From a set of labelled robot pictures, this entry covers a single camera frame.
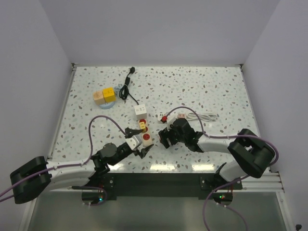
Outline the wooden red-socket power strip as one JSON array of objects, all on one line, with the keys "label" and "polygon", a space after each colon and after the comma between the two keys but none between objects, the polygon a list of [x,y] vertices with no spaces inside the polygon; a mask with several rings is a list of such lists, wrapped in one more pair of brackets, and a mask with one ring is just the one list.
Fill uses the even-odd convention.
[{"label": "wooden red-socket power strip", "polygon": [[148,128],[148,125],[147,125],[146,120],[145,120],[145,119],[141,119],[141,120],[138,121],[138,123],[139,123],[139,122],[142,122],[142,121],[145,122],[146,131],[143,131],[143,132],[141,133],[141,138],[142,138],[143,146],[144,146],[144,147],[147,147],[147,146],[153,144],[153,141],[152,141],[152,137],[151,137],[150,130],[149,130],[149,128]]}]

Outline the white cube socket adapter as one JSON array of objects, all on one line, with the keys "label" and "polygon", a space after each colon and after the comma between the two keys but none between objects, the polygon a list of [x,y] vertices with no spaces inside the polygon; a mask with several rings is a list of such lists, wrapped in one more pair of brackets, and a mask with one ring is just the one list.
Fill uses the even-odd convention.
[{"label": "white cube socket adapter", "polygon": [[146,119],[147,118],[147,110],[145,104],[139,104],[134,106],[134,111],[137,120]]}]

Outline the yellow USB charger cube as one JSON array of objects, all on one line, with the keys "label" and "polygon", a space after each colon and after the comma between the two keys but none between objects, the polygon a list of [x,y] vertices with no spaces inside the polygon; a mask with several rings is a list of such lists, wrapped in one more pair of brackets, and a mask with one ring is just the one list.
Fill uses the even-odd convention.
[{"label": "yellow USB charger cube", "polygon": [[142,131],[146,131],[146,125],[145,125],[145,122],[139,122],[139,126],[140,126],[140,129],[142,130]]}]

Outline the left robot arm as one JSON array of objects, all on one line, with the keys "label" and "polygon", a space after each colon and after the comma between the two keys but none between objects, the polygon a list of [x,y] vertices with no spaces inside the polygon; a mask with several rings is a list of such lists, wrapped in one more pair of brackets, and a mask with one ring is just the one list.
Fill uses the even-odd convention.
[{"label": "left robot arm", "polygon": [[65,187],[96,188],[100,177],[131,154],[144,158],[153,143],[146,143],[140,130],[126,128],[128,135],[120,146],[107,143],[89,159],[69,162],[47,161],[38,156],[10,174],[16,204],[36,199],[42,192]]}]

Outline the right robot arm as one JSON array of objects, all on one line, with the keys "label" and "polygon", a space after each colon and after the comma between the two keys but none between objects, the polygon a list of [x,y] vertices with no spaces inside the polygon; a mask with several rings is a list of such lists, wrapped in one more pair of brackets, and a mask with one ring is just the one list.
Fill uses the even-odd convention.
[{"label": "right robot arm", "polygon": [[165,148],[182,143],[192,152],[231,154],[234,160],[224,163],[214,174],[214,183],[220,189],[245,176],[259,179],[277,156],[270,144],[246,128],[229,137],[210,136],[195,131],[186,119],[178,118],[158,135]]}]

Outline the light blue round base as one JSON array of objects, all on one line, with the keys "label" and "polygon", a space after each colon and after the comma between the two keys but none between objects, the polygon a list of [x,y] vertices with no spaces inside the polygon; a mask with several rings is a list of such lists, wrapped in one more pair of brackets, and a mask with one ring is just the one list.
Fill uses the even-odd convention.
[{"label": "light blue round base", "polygon": [[104,103],[104,104],[100,104],[99,107],[101,109],[107,110],[112,108],[115,105],[115,102],[110,102],[110,103]]}]

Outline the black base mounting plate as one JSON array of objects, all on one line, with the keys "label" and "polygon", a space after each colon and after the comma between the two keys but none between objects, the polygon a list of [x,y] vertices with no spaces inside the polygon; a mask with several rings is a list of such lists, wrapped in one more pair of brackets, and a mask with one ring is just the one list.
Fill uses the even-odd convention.
[{"label": "black base mounting plate", "polygon": [[82,190],[82,200],[94,203],[118,197],[197,197],[208,194],[227,182],[217,173],[107,173],[92,177]]}]

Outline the yellow cube socket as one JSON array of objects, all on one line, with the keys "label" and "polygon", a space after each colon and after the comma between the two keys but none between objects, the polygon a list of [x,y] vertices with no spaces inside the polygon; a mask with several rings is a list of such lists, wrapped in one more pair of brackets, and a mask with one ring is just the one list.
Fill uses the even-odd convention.
[{"label": "yellow cube socket", "polygon": [[113,88],[103,89],[103,97],[106,103],[111,103],[116,101],[115,91]]}]

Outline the beige cube socket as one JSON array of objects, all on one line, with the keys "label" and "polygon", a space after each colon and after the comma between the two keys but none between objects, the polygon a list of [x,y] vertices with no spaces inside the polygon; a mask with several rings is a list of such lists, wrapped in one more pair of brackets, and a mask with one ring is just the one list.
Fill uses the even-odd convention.
[{"label": "beige cube socket", "polygon": [[105,104],[105,99],[103,96],[103,91],[96,91],[93,93],[93,100],[97,105]]}]

